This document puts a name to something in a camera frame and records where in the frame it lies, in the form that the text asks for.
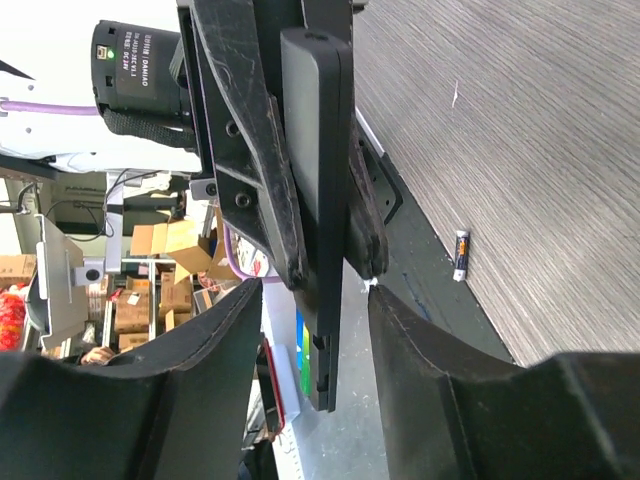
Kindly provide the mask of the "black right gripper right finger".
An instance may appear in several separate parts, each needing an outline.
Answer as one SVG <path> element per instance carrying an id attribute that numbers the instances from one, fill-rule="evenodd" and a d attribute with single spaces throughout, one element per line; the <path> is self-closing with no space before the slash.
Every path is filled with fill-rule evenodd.
<path id="1" fill-rule="evenodd" d="M 393 479 L 635 479 L 639 358 L 563 353 L 530 368 L 416 315 L 385 287 L 368 300 Z"/>

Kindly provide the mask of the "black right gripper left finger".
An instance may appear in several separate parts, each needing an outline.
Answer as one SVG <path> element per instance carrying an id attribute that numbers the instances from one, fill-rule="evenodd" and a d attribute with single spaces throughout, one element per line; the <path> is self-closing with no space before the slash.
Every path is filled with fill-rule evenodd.
<path id="1" fill-rule="evenodd" d="M 262 284 L 105 366 L 1 357 L 5 479 L 233 479 L 260 342 Z"/>

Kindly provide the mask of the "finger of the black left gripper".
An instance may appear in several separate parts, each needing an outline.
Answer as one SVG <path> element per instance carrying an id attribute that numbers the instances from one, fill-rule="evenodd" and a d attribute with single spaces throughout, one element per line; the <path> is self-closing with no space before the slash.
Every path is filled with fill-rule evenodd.
<path id="1" fill-rule="evenodd" d="M 347 261 L 361 278 L 379 277 L 388 268 L 389 245 L 355 119 L 350 128 L 349 170 Z"/>

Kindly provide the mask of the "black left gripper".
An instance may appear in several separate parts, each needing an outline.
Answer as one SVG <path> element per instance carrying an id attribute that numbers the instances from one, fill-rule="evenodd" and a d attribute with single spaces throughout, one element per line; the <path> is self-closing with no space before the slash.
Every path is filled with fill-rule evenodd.
<path id="1" fill-rule="evenodd" d="M 176 67 L 189 90 L 199 179 L 216 183 L 227 225 L 269 254 L 285 286 L 308 261 L 280 120 L 280 33 L 303 1 L 181 1 Z"/>

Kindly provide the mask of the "black remote control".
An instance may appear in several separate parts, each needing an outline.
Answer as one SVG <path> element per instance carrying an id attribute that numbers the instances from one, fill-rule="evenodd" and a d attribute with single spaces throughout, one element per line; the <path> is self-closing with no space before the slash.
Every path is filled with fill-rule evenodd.
<path id="1" fill-rule="evenodd" d="M 309 262 L 294 293 L 308 331 L 309 398 L 336 406 L 353 60 L 349 44 L 324 32 L 281 33 L 285 135 Z"/>

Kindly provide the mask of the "green yellow battery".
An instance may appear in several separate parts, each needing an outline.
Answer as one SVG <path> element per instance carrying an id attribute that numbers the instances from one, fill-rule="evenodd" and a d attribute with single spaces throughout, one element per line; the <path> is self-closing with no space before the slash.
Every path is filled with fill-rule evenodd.
<path id="1" fill-rule="evenodd" d="M 296 355 L 300 389 L 305 396 L 309 397 L 311 395 L 310 335 L 300 311 L 296 311 Z"/>

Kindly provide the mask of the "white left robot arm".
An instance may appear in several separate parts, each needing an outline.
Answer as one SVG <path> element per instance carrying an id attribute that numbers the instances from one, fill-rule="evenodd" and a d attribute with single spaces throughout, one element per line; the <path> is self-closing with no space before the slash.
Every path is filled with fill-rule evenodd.
<path id="1" fill-rule="evenodd" d="M 375 278 L 388 243 L 354 101 L 361 1 L 5 1 L 1 152 L 214 186 L 286 287 Z"/>

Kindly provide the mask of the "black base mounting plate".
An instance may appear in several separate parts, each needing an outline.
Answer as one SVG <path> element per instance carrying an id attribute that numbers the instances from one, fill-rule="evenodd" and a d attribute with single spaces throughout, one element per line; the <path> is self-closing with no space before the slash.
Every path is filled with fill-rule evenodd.
<path id="1" fill-rule="evenodd" d="M 453 280 L 453 260 L 364 115 L 359 142 L 381 211 L 389 266 L 380 282 L 412 310 L 467 344 L 514 361 L 470 287 Z"/>

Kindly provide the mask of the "dark battery near base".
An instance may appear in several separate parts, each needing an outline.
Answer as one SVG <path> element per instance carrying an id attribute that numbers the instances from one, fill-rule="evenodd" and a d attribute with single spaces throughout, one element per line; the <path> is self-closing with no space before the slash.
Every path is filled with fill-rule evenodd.
<path id="1" fill-rule="evenodd" d="M 469 263 L 470 232 L 456 231 L 456 246 L 454 258 L 453 280 L 463 282 L 466 280 Z"/>

